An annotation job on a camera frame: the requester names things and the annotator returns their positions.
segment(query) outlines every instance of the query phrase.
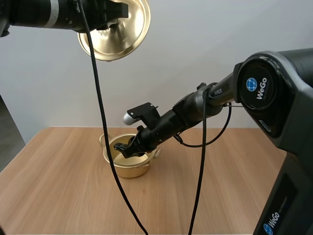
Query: black robotic arm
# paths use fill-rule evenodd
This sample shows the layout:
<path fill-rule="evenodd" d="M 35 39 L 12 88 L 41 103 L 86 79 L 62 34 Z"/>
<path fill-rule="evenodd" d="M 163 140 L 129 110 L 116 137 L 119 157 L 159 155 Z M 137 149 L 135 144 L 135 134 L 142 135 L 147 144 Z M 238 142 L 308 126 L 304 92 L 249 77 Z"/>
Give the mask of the black robotic arm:
<path fill-rule="evenodd" d="M 253 235 L 313 234 L 313 48 L 256 53 L 221 82 L 198 86 L 162 116 L 150 103 L 129 110 L 126 124 L 143 120 L 147 127 L 139 126 L 135 138 L 115 148 L 125 158 L 154 150 L 202 121 L 204 98 L 207 117 L 229 102 L 242 103 L 274 145 L 287 151 Z"/>
<path fill-rule="evenodd" d="M 90 30 L 112 27 L 118 18 L 128 18 L 128 5 L 111 0 L 82 0 Z M 77 0 L 0 0 L 0 37 L 10 25 L 71 29 L 85 33 Z"/>

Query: wire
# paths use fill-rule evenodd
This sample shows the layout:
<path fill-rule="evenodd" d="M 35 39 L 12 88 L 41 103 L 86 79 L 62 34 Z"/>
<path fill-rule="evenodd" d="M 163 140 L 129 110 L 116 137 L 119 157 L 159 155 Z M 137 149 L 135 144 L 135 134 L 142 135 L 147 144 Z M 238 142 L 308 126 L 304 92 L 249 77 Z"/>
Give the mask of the wire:
<path fill-rule="evenodd" d="M 224 125 L 224 127 L 222 128 L 222 130 L 219 132 L 219 134 L 211 141 L 207 142 L 205 145 L 208 146 L 212 143 L 214 143 L 223 133 L 224 131 L 226 130 L 228 124 L 229 124 L 229 121 L 230 121 L 230 117 L 231 117 L 231 103 L 229 103 L 229 109 L 228 109 L 228 116 L 227 116 L 227 120 L 226 120 L 226 123 Z M 184 141 L 182 140 L 182 138 L 178 135 L 175 135 L 174 138 L 182 145 L 186 146 L 186 147 L 189 147 L 189 148 L 201 148 L 202 147 L 202 144 L 199 144 L 199 145 L 190 145 L 190 144 L 186 144 L 184 143 Z"/>
<path fill-rule="evenodd" d="M 236 108 L 243 108 L 242 105 L 229 105 L 229 104 L 225 104 L 224 107 L 236 107 Z"/>
<path fill-rule="evenodd" d="M 90 56 L 91 56 L 91 62 L 92 62 L 92 69 L 93 69 L 93 75 L 94 75 L 94 81 L 95 81 L 95 85 L 96 85 L 96 91 L 97 91 L 97 97 L 98 97 L 98 102 L 99 102 L 99 108 L 100 108 L 100 113 L 101 113 L 101 120 L 102 120 L 102 125 L 103 125 L 103 132 L 104 132 L 104 139 L 105 139 L 105 144 L 106 146 L 109 146 L 109 134 L 108 134 L 108 127 L 107 127 L 107 121 L 106 121 L 106 116 L 104 113 L 104 108 L 103 108 L 103 102 L 102 102 L 102 97 L 101 97 L 101 90 L 100 90 L 100 84 L 99 84 L 99 77 L 98 77 L 98 71 L 97 71 L 97 64 L 96 64 L 96 59 L 94 57 L 94 51 L 93 51 L 93 45 L 92 45 L 92 40 L 91 40 L 91 35 L 90 35 L 90 29 L 87 23 L 87 19 L 84 13 L 84 8 L 83 8 L 83 4 L 81 0 L 78 0 L 78 5 L 79 5 L 79 9 L 81 11 L 82 17 L 83 17 L 83 21 L 85 24 L 85 28 L 86 28 L 86 34 L 87 34 L 87 39 L 88 39 L 88 44 L 89 44 L 89 48 L 90 48 Z M 143 232 L 145 233 L 145 235 L 148 235 L 147 230 L 144 228 L 144 226 L 141 224 L 140 220 L 138 219 L 135 211 L 133 210 L 130 202 L 127 199 L 127 196 L 122 188 L 122 185 L 118 179 L 118 176 L 116 174 L 115 168 L 114 168 L 114 162 L 112 159 L 112 154 L 110 151 L 110 148 L 107 147 L 107 152 L 108 152 L 108 158 L 110 160 L 110 166 L 111 166 L 111 170 L 114 176 L 114 179 L 116 181 L 116 184 L 129 208 L 129 210 L 131 211 L 131 213 L 133 214 L 136 222 L 138 223 L 138 225 L 140 226 L 140 228 L 143 230 Z"/>
<path fill-rule="evenodd" d="M 195 199 L 194 209 L 192 211 L 188 235 L 191 235 L 192 229 L 194 227 L 194 222 L 195 222 L 197 208 L 198 208 L 198 202 L 200 198 L 203 170 L 204 170 L 205 147 L 206 147 L 206 143 L 205 143 L 206 142 L 206 94 L 207 94 L 207 90 L 203 92 L 203 130 L 202 130 L 202 145 L 201 145 L 202 152 L 201 152 L 200 172 L 199 172 L 199 178 L 198 178 L 196 199 Z"/>

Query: wooden table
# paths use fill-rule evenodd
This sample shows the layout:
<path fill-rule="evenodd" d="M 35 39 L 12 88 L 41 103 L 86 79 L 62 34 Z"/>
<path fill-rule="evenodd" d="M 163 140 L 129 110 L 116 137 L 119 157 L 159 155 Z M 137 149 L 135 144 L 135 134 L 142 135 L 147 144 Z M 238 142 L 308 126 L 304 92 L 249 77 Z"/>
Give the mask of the wooden table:
<path fill-rule="evenodd" d="M 135 129 L 111 128 L 116 136 Z M 208 129 L 212 139 L 219 129 Z M 7 234 L 141 234 L 103 159 L 101 128 L 40 131 L 0 174 L 0 224 Z M 201 143 L 201 129 L 182 135 Z M 185 234 L 201 149 L 170 139 L 151 169 L 123 179 L 150 234 Z M 258 129 L 227 129 L 206 151 L 194 234 L 251 234 L 284 160 Z"/>

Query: gold pot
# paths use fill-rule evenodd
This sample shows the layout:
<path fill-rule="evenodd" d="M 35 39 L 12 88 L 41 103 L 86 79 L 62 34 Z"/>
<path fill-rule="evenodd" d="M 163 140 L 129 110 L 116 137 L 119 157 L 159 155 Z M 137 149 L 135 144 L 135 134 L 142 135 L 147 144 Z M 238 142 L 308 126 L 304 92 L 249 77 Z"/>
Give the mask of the gold pot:
<path fill-rule="evenodd" d="M 128 18 L 108 23 L 106 30 L 90 32 L 95 58 L 112 61 L 132 53 L 144 40 L 150 26 L 151 13 L 147 0 L 113 0 L 128 5 Z M 83 50 L 90 55 L 86 33 L 78 33 Z"/>
<path fill-rule="evenodd" d="M 161 149 L 157 149 L 150 153 L 146 153 L 141 157 L 131 157 L 128 159 L 124 158 L 119 151 L 114 149 L 114 145 L 116 143 L 128 143 L 128 140 L 133 136 L 136 136 L 136 134 L 124 134 L 114 138 L 109 137 L 109 145 L 116 173 L 118 176 L 123 178 L 135 178 L 146 173 L 150 167 L 151 160 L 158 157 L 161 152 Z M 102 135 L 99 139 L 103 148 L 103 157 L 108 163 L 110 163 L 107 148 L 102 143 L 103 137 L 104 135 Z"/>

